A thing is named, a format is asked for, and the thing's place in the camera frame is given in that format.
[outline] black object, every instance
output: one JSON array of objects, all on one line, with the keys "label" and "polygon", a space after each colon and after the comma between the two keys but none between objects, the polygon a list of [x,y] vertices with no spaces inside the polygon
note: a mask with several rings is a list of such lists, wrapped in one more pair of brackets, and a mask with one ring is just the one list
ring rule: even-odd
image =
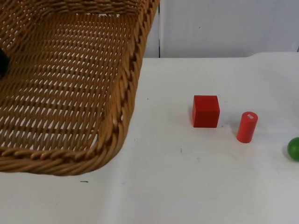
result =
[{"label": "black object", "polygon": [[0,78],[3,78],[7,72],[9,64],[9,58],[6,56],[4,51],[0,48]]}]

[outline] red cube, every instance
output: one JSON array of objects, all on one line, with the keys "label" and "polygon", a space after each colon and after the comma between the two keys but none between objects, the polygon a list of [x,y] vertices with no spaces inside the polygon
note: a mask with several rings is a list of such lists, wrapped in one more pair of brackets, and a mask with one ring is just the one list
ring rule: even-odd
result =
[{"label": "red cube", "polygon": [[193,127],[217,127],[219,115],[217,96],[194,96]]}]

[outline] green ball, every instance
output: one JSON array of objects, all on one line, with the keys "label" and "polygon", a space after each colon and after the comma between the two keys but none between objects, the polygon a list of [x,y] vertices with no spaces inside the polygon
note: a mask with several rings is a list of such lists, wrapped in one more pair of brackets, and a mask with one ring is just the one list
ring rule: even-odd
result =
[{"label": "green ball", "polygon": [[288,153],[293,160],[299,161],[299,137],[289,142]]}]

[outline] red cylinder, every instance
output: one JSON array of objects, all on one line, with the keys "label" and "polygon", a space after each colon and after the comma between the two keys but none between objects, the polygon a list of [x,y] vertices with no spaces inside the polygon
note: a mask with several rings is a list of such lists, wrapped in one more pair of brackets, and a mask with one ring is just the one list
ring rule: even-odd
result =
[{"label": "red cylinder", "polygon": [[242,143],[249,143],[252,140],[252,136],[257,124],[257,115],[253,112],[245,112],[242,115],[237,139]]}]

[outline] white table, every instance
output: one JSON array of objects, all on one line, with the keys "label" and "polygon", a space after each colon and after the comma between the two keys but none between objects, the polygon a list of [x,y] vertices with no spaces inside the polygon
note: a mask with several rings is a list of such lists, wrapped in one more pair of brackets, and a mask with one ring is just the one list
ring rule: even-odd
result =
[{"label": "white table", "polygon": [[[120,153],[82,176],[0,174],[3,224],[298,224],[299,54],[145,59]],[[217,95],[216,129],[191,125],[194,95]],[[241,114],[259,122],[235,138]]]}]

